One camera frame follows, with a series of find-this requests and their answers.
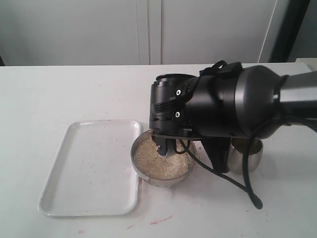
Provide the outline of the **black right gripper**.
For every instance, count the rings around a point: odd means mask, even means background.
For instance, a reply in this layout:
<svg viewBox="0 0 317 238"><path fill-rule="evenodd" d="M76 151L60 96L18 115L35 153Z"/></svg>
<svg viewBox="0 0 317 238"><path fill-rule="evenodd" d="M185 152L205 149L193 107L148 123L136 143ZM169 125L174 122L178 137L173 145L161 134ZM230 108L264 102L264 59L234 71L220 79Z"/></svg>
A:
<svg viewBox="0 0 317 238"><path fill-rule="evenodd" d="M185 105L193 97L198 77L189 74L164 74L151 85L149 126L158 136L189 136L190 123ZM228 173L231 138L211 137L202 146L218 173Z"/></svg>

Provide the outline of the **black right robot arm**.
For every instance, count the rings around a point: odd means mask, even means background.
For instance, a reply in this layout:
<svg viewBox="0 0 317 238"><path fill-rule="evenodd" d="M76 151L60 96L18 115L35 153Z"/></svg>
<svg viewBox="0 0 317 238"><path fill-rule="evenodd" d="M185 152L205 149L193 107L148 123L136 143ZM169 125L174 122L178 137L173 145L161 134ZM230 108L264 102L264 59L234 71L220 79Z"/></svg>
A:
<svg viewBox="0 0 317 238"><path fill-rule="evenodd" d="M213 169L227 173L231 138L258 138L276 130L271 120L290 115L317 119L317 74L280 76L256 65L220 61L199 76L164 74L151 86L150 122L157 153L167 157L175 140L201 141Z"/></svg>

